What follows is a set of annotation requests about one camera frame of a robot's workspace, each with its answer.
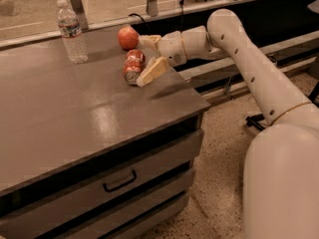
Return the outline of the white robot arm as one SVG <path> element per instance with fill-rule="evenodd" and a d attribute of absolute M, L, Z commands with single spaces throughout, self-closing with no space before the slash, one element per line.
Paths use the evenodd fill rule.
<path fill-rule="evenodd" d="M 205 26 L 139 41 L 158 53 L 140 86 L 218 50 L 232 58 L 268 123 L 245 156 L 244 237 L 319 239 L 319 109 L 252 43 L 237 15 L 218 9 Z"/>

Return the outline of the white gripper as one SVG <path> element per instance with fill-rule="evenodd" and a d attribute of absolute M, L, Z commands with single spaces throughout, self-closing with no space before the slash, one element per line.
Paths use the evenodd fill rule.
<path fill-rule="evenodd" d="M 181 32 L 174 31 L 161 35 L 140 35 L 139 42 L 142 46 L 150 48 L 153 51 L 159 51 L 161 57 L 151 58 L 147 66 L 137 78 L 137 85 L 143 87 L 148 85 L 154 79 L 164 74 L 168 64 L 172 67 L 180 66 L 186 63 L 186 55 L 182 45 Z"/>

